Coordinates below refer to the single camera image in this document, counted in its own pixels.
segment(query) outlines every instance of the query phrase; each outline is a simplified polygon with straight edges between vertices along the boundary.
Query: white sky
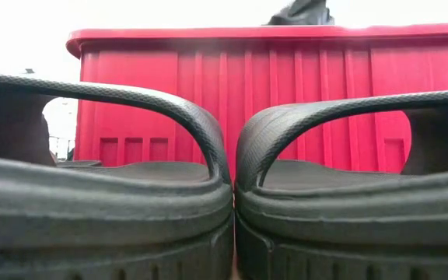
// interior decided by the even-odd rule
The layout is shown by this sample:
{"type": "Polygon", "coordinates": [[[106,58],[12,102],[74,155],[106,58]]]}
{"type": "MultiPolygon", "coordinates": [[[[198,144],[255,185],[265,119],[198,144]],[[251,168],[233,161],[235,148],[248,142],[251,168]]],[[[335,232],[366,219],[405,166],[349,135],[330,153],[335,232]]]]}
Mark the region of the white sky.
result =
{"type": "MultiPolygon", "coordinates": [[[[82,28],[259,26],[290,0],[0,0],[0,72],[33,68],[41,77],[79,80],[65,50],[82,28]]],[[[328,0],[338,25],[448,23],[448,0],[328,0]]],[[[75,103],[56,100],[46,113],[51,134],[73,138],[75,103]]]]}

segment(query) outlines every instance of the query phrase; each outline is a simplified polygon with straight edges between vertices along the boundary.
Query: red container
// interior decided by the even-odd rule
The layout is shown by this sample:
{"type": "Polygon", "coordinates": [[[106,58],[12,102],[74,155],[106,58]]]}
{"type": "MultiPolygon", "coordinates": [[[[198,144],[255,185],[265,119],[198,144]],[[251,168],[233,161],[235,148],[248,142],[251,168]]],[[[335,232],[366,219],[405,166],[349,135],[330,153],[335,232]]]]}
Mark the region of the red container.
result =
{"type": "MultiPolygon", "coordinates": [[[[210,111],[222,126],[233,172],[241,128],[266,107],[448,89],[448,24],[80,30],[67,48],[81,59],[82,81],[158,89],[210,111]]],[[[81,101],[76,137],[76,159],[107,166],[203,163],[181,126],[135,108],[81,101]]],[[[309,131],[280,158],[399,172],[410,142],[401,112],[366,114],[309,131]]]]}

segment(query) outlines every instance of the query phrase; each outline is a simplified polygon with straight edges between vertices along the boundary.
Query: textured strap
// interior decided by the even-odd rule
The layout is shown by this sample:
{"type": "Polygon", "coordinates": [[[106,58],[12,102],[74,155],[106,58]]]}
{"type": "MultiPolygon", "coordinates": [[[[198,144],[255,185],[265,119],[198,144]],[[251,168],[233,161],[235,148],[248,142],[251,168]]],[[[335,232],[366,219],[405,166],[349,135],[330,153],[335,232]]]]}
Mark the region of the textured strap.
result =
{"type": "Polygon", "coordinates": [[[41,94],[117,103],[164,114],[194,137],[207,161],[210,176],[221,176],[224,182],[230,184],[226,151],[217,120],[203,108],[178,96],[132,86],[55,82],[11,75],[0,75],[0,93],[41,94]]]}
{"type": "Polygon", "coordinates": [[[448,106],[448,91],[409,93],[271,107],[254,115],[242,130],[236,154],[236,185],[260,187],[278,155],[302,133],[341,117],[389,110],[448,106]]]}

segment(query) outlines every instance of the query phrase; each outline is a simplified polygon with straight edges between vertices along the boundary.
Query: black bag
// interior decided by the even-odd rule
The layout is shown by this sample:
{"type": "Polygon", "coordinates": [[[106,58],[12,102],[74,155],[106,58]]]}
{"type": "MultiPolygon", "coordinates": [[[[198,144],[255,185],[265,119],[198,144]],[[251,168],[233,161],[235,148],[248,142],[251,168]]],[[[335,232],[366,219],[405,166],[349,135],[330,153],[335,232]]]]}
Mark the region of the black bag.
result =
{"type": "Polygon", "coordinates": [[[326,8],[326,0],[295,0],[271,17],[268,25],[331,25],[330,9],[326,8]]]}

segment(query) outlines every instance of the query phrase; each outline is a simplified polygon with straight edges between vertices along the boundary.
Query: red plastic crate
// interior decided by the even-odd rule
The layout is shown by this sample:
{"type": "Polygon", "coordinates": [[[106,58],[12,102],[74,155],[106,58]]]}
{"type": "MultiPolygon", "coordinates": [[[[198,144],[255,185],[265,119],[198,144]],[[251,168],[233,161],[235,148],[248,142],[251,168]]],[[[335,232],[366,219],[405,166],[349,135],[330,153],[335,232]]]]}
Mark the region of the red plastic crate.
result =
{"type": "MultiPolygon", "coordinates": [[[[241,128],[266,107],[448,89],[448,24],[80,30],[67,48],[81,59],[82,81],[158,89],[210,111],[222,126],[233,173],[241,128]]],[[[401,112],[365,114],[313,129],[280,158],[399,172],[410,142],[401,112]]],[[[203,163],[196,143],[174,121],[89,101],[79,103],[75,157],[107,166],[203,163]]]]}

